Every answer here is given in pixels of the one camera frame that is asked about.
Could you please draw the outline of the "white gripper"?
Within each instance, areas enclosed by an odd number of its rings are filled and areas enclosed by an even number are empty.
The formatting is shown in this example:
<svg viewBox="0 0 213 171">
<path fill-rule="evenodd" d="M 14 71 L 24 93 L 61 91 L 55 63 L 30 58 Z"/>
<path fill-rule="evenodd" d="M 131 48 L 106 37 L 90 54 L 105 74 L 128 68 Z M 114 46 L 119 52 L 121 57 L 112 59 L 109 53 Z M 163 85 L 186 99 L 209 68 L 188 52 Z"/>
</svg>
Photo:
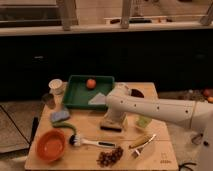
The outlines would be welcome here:
<svg viewBox="0 0 213 171">
<path fill-rule="evenodd" d="M 109 109 L 102 119 L 102 123 L 116 125 L 125 128 L 127 124 L 126 113 L 122 111 Z"/>
</svg>

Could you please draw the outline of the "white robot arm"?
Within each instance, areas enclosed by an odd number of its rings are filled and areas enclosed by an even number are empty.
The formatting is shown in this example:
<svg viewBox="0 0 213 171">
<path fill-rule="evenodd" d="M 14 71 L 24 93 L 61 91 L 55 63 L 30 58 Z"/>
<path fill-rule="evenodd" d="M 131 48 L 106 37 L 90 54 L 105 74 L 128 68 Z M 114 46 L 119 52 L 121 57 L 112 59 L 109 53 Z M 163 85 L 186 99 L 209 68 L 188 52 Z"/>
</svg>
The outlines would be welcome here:
<svg viewBox="0 0 213 171">
<path fill-rule="evenodd" d="M 197 171 L 213 171 L 213 104 L 192 100 L 146 99 L 120 83 L 106 96 L 105 117 L 118 123 L 126 112 L 170 122 L 203 135 Z"/>
</svg>

